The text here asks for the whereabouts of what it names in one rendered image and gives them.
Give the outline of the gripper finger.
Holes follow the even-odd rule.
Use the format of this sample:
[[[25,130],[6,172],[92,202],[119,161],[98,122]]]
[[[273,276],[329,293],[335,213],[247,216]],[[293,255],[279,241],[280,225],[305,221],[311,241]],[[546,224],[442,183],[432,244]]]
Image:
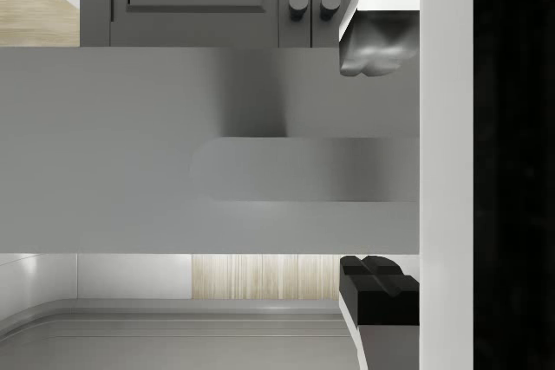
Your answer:
[[[360,370],[419,370],[420,284],[383,256],[343,256],[339,308]]]
[[[350,0],[339,26],[344,76],[388,75],[419,55],[420,0]]]

